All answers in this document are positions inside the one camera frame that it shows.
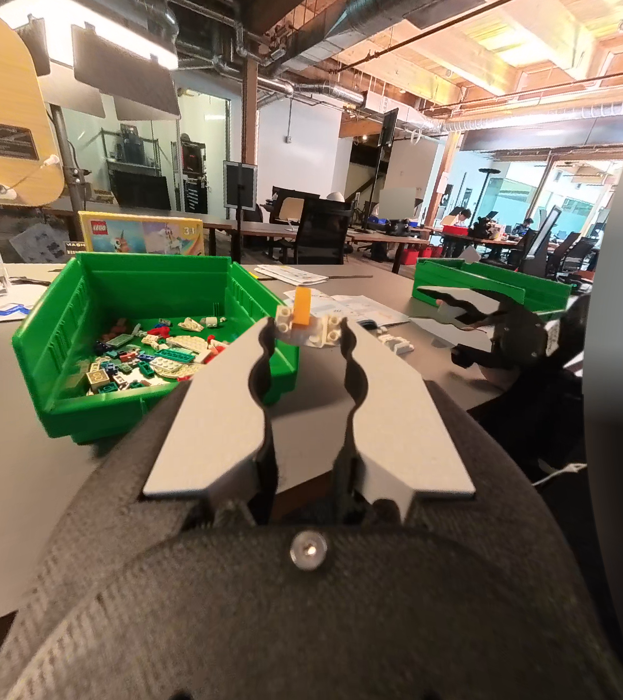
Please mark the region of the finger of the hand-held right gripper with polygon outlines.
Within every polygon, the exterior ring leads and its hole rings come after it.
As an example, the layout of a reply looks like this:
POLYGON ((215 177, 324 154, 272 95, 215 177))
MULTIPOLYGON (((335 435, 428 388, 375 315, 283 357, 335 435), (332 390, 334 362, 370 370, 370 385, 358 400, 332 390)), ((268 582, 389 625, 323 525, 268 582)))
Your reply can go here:
POLYGON ((492 326, 459 328, 452 323, 441 323, 434 318, 418 316, 410 316, 410 320, 445 345, 463 345, 484 352, 492 351, 492 326))
POLYGON ((504 320, 500 302, 482 291, 469 288, 420 285, 415 298, 429 305, 428 317, 435 320, 504 320))

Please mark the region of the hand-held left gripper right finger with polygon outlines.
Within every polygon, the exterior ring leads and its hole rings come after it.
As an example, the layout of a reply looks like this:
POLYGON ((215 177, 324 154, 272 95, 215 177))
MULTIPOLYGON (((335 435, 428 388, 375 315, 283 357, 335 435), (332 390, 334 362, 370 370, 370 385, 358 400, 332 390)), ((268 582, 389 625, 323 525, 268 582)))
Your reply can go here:
POLYGON ((417 499, 472 499, 474 483, 421 374, 357 322, 340 329, 353 407, 333 467, 334 520, 358 522, 386 502, 403 522, 417 499))

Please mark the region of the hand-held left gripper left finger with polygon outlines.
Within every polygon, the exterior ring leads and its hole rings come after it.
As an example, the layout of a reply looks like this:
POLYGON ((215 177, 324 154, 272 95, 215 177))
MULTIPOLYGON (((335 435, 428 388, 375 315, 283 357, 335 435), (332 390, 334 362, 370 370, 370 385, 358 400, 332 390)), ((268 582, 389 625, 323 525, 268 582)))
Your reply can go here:
POLYGON ((240 501, 268 524, 279 484, 271 388, 275 324, 259 320, 189 383, 144 484, 146 498, 194 497, 214 513, 240 501))

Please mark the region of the white lego assembly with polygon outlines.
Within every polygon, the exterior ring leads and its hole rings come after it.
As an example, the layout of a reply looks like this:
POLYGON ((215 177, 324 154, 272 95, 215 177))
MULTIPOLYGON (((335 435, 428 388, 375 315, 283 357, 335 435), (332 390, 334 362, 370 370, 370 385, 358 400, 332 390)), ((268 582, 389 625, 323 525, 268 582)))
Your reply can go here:
POLYGON ((275 337, 289 346, 315 349, 337 346, 342 337, 342 320, 339 314, 310 315, 307 323, 298 323, 292 307, 281 304, 274 316, 275 337))

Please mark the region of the green plastic bin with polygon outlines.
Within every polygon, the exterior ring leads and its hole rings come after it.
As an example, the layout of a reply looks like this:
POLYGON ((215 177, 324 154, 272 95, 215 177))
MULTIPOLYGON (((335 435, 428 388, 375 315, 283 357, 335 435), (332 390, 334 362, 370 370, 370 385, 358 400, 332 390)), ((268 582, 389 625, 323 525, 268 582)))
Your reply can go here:
POLYGON ((68 262, 12 337, 12 347, 39 422, 50 438, 76 444, 130 431, 177 381, 144 377, 138 367, 117 384, 147 387, 94 394, 87 373, 95 345, 124 320, 124 333, 146 332, 161 319, 184 335, 186 318, 225 317, 194 336, 234 342, 283 301, 229 258, 79 253, 68 262))
POLYGON ((418 260, 412 297, 435 307, 436 302, 419 291, 424 287, 503 293, 545 321, 556 319, 568 309, 571 291, 568 284, 459 258, 418 260))

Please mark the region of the pile of loose lego pieces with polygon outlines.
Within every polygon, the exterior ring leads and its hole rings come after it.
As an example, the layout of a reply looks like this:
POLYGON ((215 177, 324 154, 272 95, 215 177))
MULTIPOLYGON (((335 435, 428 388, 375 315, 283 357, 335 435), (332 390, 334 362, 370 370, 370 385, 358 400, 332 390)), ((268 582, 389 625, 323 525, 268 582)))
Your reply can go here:
POLYGON ((189 380, 238 337, 224 316, 118 319, 78 364, 86 396, 164 387, 189 380))

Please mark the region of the colourful lego set box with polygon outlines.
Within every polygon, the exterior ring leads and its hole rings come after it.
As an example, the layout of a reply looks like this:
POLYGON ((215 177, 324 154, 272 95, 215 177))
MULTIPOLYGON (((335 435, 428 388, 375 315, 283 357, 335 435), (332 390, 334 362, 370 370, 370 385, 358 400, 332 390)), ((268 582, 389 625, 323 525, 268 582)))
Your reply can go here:
POLYGON ((86 249, 95 253, 202 256, 204 224, 198 218, 81 211, 86 249))

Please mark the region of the open instruction booklet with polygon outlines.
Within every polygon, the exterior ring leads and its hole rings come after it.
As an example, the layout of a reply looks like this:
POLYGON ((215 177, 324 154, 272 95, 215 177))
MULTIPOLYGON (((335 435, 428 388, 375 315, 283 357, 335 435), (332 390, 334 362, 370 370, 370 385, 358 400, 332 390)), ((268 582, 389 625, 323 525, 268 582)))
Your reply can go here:
POLYGON ((311 289, 310 314, 318 318, 336 316, 357 323, 372 322, 378 327, 398 326, 410 321, 408 315, 364 295, 329 295, 316 288, 311 289))

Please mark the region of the black floor lamp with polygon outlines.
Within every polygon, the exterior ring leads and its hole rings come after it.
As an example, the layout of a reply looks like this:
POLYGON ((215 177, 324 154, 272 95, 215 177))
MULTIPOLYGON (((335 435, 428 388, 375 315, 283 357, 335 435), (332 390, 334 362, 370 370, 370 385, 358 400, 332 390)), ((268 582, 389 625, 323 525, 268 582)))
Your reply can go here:
POLYGON ((501 170, 494 168, 482 168, 479 170, 484 175, 484 182, 475 205, 476 220, 484 218, 488 214, 493 214, 494 203, 502 183, 501 170))

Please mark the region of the black office chair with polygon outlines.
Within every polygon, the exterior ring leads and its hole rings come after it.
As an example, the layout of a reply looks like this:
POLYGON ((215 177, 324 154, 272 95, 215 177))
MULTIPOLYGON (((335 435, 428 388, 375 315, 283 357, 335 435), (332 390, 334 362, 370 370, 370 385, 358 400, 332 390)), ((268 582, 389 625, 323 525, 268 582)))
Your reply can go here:
POLYGON ((293 242, 293 263, 343 265, 351 217, 344 200, 306 199, 293 242))

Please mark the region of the closed instruction booklet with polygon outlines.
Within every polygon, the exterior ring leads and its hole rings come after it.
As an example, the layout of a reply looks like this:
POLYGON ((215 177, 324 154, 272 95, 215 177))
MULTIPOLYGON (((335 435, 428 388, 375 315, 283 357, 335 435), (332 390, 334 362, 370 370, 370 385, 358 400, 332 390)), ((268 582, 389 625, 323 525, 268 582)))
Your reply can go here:
POLYGON ((323 284, 328 280, 327 276, 316 275, 311 272, 286 265, 259 265, 254 268, 254 274, 262 277, 270 277, 294 286, 309 286, 323 284))

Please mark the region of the black display on pole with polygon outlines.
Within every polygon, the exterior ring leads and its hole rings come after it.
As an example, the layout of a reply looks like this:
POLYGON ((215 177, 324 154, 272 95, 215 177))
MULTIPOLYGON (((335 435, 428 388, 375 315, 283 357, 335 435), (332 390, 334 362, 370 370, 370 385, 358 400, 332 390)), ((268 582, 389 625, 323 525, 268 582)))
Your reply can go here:
POLYGON ((258 170, 253 164, 223 162, 223 198, 227 209, 235 210, 236 225, 231 234, 231 258, 241 262, 243 211, 255 212, 257 204, 258 170))

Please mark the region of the printed paper sheet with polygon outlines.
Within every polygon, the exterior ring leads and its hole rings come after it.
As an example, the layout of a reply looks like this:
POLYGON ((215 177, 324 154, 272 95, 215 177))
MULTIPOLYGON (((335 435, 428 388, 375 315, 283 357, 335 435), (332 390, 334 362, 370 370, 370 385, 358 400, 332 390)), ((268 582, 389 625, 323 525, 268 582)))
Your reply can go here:
POLYGON ((23 263, 64 264, 69 255, 66 242, 69 233, 46 223, 36 223, 9 240, 23 263))

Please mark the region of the studio light panel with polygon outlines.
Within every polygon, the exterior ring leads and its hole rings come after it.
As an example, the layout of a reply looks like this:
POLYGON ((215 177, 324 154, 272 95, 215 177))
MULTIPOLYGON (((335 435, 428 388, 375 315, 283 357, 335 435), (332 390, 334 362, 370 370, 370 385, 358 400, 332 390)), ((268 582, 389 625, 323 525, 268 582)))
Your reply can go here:
POLYGON ((118 119, 178 120, 178 23, 166 1, 0 1, 27 47, 44 102, 118 119))

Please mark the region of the silver air duct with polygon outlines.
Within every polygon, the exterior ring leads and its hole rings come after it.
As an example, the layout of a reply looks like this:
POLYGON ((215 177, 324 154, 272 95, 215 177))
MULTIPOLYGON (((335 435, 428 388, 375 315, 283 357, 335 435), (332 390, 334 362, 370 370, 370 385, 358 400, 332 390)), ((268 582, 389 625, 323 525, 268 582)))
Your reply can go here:
POLYGON ((287 69, 303 70, 325 60, 324 57, 321 57, 321 45, 329 43, 329 39, 337 38, 333 33, 335 24, 344 22, 344 3, 340 5, 340 13, 336 15, 331 13, 331 10, 335 9, 333 5, 303 25, 299 31, 288 38, 284 46, 285 51, 282 51, 282 46, 278 46, 265 56, 257 55, 248 49, 248 41, 263 45, 264 38, 247 30, 238 18, 221 14, 194 1, 174 1, 174 4, 234 31, 230 46, 233 47, 239 58, 238 64, 231 63, 225 58, 220 52, 217 42, 213 44, 211 52, 207 52, 205 49, 184 40, 176 41, 176 46, 184 53, 194 60, 203 62, 205 67, 212 68, 222 77, 244 84, 245 63, 250 61, 263 70, 263 72, 258 72, 256 83, 258 89, 282 94, 289 98, 293 98, 297 94, 321 94, 343 104, 355 107, 365 105, 366 98, 362 93, 346 88, 330 79, 316 83, 292 83, 273 75, 273 73, 281 73, 287 69))

